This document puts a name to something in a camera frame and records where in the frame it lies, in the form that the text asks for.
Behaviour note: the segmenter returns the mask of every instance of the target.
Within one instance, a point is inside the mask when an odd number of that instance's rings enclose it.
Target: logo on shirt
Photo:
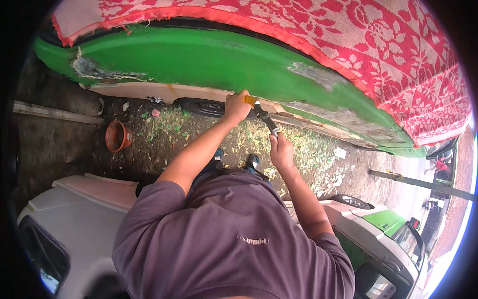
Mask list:
[[[237,238],[246,242],[247,244],[251,244],[251,245],[269,244],[269,239],[268,238],[249,239],[249,238],[244,238],[243,236],[237,236]]]

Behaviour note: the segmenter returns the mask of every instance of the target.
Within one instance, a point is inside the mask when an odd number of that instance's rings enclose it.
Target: purple t-shirt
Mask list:
[[[144,187],[116,235],[113,262],[139,298],[350,299],[355,277],[338,239],[314,240],[275,190],[239,171]]]

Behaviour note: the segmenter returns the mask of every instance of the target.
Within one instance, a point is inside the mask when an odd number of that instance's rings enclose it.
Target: yellow screwdriver handle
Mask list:
[[[254,107],[254,102],[257,101],[258,99],[252,96],[245,95],[244,96],[244,102],[248,103],[252,107]]]

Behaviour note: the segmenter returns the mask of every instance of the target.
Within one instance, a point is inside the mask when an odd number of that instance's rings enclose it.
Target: brick wall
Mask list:
[[[468,191],[471,188],[471,176],[473,172],[473,132],[467,129],[458,141],[458,159],[456,161],[456,176],[454,188]],[[451,250],[456,236],[460,230],[461,222],[465,215],[468,201],[452,196],[450,207],[446,214],[445,227],[438,238],[433,251],[432,259],[437,259]]]

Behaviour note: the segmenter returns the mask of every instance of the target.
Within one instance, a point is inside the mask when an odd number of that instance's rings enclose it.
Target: orange bucket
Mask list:
[[[110,152],[115,153],[131,145],[133,133],[122,122],[114,121],[106,129],[105,142]]]

